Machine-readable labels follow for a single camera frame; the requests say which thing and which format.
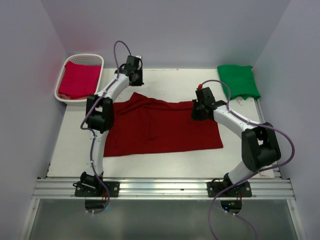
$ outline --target white basket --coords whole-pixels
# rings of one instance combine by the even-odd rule
[[[81,64],[81,65],[88,65],[88,66],[92,66],[92,65],[101,66],[98,83],[97,83],[96,89],[95,89],[95,94],[97,94],[99,91],[102,70],[104,69],[104,59],[101,56],[96,55],[96,54],[76,54],[76,55],[72,55],[72,56],[68,57],[62,66],[59,80],[55,86],[55,91],[54,91],[55,98],[58,99],[60,102],[66,103],[67,105],[85,106],[86,102],[87,102],[87,98],[85,98],[85,99],[62,99],[58,95],[58,89],[60,87],[60,83],[65,75],[65,65],[69,61],[74,64]]]

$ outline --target red cloth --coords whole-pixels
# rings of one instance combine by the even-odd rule
[[[113,106],[104,157],[223,148],[216,122],[191,120],[192,101],[171,103],[135,92]]]
[[[66,63],[58,93],[70,99],[79,99],[96,92],[101,66]]]

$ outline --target folded cloth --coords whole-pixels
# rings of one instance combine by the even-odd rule
[[[191,120],[192,106],[192,101],[170,103],[136,92],[114,103],[104,157],[223,148],[218,124]]]
[[[95,93],[101,66],[80,65],[68,61],[64,67],[59,94],[70,99],[79,99]]]
[[[231,99],[242,96],[260,98],[260,93],[256,87],[251,66],[221,65],[218,66],[220,80],[227,84],[231,91]],[[222,85],[224,94],[228,97],[228,90]]]

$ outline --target folded green cloth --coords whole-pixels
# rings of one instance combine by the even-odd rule
[[[231,91],[231,99],[242,96],[260,98],[260,93],[256,87],[251,66],[221,65],[218,66],[220,80],[227,84]],[[228,90],[222,85],[224,94],[228,97]]]

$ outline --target metal frame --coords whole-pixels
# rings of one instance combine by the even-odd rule
[[[259,100],[255,99],[255,106],[260,122],[264,123]],[[290,180],[281,179],[278,168],[274,170],[275,178],[252,178],[252,197],[254,200],[287,200],[288,208],[295,228],[297,238],[306,240],[302,221],[297,211],[294,191]],[[75,197],[77,178],[46,178],[38,179],[32,195],[30,208],[25,219],[20,240],[27,240],[35,221],[40,199],[83,199]],[[119,196],[115,200],[208,200],[207,182],[209,178],[104,178],[104,181],[120,182]]]

